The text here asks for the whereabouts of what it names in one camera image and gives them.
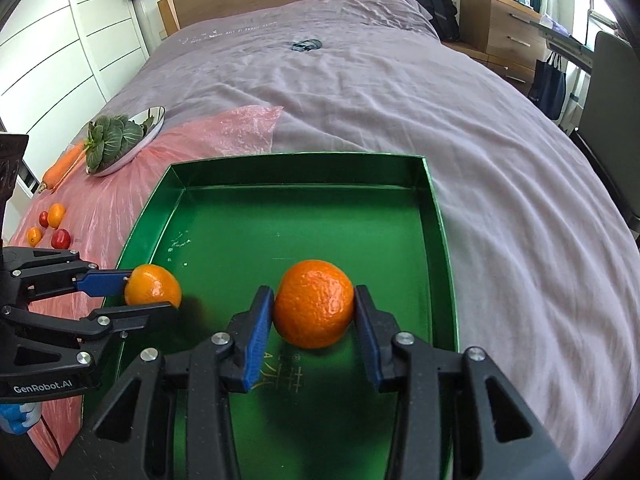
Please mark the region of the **left hand blue glove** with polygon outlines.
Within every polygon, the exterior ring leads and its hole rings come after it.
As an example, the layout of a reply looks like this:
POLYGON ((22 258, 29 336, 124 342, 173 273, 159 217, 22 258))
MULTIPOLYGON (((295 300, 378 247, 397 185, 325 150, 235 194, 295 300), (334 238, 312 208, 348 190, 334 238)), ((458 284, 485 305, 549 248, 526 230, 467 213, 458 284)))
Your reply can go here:
POLYGON ((42 404, 1 404, 0 428, 6 434, 20 436, 35 426, 41 418, 42 404))

